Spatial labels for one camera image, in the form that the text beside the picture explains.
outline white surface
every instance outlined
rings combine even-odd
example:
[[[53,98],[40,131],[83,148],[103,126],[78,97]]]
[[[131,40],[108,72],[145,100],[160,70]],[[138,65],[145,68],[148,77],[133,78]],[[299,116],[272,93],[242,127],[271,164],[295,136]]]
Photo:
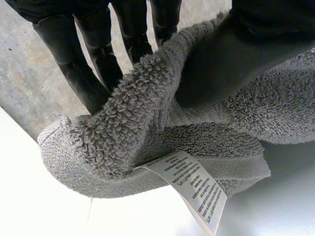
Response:
[[[120,199],[93,199],[87,236],[204,236],[170,186]]]
[[[38,144],[1,108],[0,144],[0,235],[85,235],[90,200],[48,173]]]

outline glove finger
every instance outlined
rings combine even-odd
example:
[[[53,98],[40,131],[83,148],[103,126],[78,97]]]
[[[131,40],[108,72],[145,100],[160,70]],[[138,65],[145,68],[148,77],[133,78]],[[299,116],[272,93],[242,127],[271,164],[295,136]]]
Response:
[[[125,49],[133,64],[146,54],[152,54],[147,37],[146,0],[119,0],[112,2],[116,12]]]
[[[151,0],[153,29],[157,46],[161,47],[174,33],[180,18],[182,0]]]

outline gray concrete surface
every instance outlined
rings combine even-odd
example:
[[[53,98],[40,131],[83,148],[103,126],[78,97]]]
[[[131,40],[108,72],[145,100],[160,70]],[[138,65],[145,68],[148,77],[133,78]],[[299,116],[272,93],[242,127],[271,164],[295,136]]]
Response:
[[[179,29],[210,20],[230,7],[231,0],[183,0]],[[34,139],[56,119],[47,118],[50,114],[69,117],[87,114],[31,23],[5,1],[0,1],[0,22],[0,106]],[[147,23],[149,41],[156,50],[150,4]],[[119,64],[128,73],[131,64],[113,10],[112,39]],[[82,48],[92,66],[85,46]]]

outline white label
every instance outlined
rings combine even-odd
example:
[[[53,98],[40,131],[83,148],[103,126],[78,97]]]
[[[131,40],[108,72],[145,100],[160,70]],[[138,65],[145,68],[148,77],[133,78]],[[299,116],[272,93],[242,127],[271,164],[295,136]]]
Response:
[[[197,160],[178,151],[141,167],[157,173],[174,187],[206,234],[216,234],[227,197]]]

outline terry cloth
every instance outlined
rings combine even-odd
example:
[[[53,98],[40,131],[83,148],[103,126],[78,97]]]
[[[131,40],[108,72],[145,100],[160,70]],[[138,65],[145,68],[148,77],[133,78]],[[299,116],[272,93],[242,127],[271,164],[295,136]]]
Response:
[[[38,137],[48,171],[83,195],[117,198],[167,185],[134,168],[180,149],[231,197],[270,175],[259,140],[314,140],[314,51],[266,71],[220,104],[178,105],[184,62],[222,17],[183,29],[144,56],[95,116],[62,117],[48,126]]]

